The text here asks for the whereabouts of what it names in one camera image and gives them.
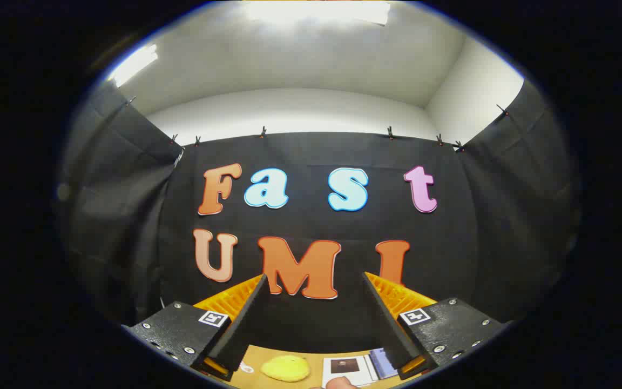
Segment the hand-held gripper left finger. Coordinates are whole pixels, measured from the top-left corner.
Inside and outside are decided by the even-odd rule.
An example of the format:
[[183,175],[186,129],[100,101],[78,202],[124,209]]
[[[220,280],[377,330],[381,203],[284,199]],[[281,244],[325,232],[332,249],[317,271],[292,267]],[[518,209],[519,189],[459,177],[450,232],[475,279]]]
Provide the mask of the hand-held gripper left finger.
[[252,343],[267,282],[265,275],[223,286],[202,276],[169,279],[163,307],[123,331],[183,368],[229,381]]

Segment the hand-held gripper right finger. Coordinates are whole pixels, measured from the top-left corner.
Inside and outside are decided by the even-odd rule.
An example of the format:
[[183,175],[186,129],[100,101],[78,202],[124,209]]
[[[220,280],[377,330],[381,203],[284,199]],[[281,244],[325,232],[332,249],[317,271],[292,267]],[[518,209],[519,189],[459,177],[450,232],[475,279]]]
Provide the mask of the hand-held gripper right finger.
[[363,288],[371,334],[403,380],[454,364],[509,327],[462,299],[436,301],[372,273]]

